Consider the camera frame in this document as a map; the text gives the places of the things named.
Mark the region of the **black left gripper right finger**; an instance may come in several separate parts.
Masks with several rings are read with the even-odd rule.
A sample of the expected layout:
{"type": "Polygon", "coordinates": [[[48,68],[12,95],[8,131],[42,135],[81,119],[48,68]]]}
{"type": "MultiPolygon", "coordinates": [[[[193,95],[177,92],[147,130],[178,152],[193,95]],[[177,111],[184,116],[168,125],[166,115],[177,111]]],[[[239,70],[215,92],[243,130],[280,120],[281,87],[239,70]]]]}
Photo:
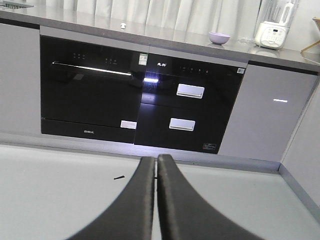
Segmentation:
{"type": "Polygon", "coordinates": [[[157,205],[164,240],[258,240],[211,206],[169,154],[157,158],[157,205]]]}

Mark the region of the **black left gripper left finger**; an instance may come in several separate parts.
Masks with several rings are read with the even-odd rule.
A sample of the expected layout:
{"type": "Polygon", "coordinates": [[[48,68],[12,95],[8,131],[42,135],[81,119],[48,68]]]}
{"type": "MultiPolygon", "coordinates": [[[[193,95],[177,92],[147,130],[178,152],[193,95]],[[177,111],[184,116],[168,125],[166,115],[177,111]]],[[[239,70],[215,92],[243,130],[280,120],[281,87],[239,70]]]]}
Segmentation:
{"type": "Polygon", "coordinates": [[[155,196],[155,158],[144,156],[113,203],[70,240],[150,240],[155,196]]]}

